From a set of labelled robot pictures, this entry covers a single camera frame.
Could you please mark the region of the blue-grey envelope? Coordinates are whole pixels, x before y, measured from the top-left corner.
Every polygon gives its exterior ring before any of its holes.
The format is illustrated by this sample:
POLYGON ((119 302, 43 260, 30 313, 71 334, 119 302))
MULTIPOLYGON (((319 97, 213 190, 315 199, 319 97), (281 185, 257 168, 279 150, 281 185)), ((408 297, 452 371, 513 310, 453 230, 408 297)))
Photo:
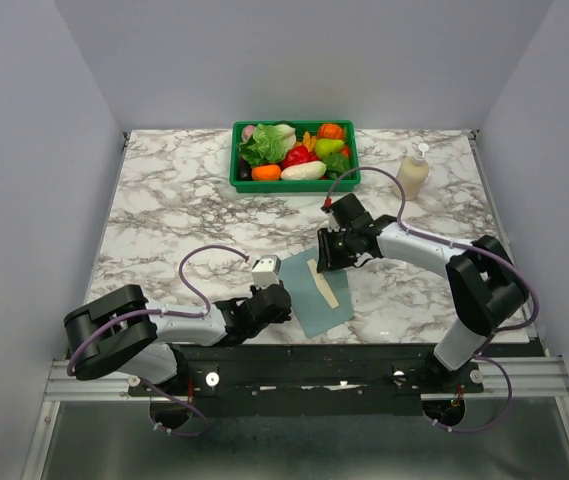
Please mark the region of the blue-grey envelope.
POLYGON ((282 261, 279 272, 279 277, 290 294, 292 311, 308 339, 324 334, 354 317, 345 271, 323 273, 337 297, 338 308, 331 309, 318 292, 307 265, 309 259, 317 262, 318 255, 318 250, 311 248, 288 257, 282 261))

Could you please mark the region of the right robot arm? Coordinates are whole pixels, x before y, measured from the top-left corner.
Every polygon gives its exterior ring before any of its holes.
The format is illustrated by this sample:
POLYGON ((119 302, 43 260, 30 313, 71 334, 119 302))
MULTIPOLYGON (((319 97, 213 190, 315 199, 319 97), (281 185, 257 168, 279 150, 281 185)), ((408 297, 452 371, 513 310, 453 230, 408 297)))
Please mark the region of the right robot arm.
POLYGON ((424 379, 444 392, 499 327, 530 297, 497 238, 465 243, 438 237, 396 216, 373 218, 352 193, 322 206, 329 226, 317 232, 320 273, 359 268, 371 259, 399 260, 449 283, 457 319, 427 356, 424 379))

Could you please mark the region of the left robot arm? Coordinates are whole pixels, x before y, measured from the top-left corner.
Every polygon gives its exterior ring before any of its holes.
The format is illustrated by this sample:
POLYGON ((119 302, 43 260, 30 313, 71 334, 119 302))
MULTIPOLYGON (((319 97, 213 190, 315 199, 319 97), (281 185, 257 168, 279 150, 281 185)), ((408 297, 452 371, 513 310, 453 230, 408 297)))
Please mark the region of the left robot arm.
POLYGON ((292 301, 282 283, 252 286, 250 292, 208 310, 177 311, 147 299, 138 285, 121 287, 64 318, 67 375, 87 381, 122 372, 151 381, 165 395, 176 394, 186 380, 176 344, 234 347, 290 320, 292 301))

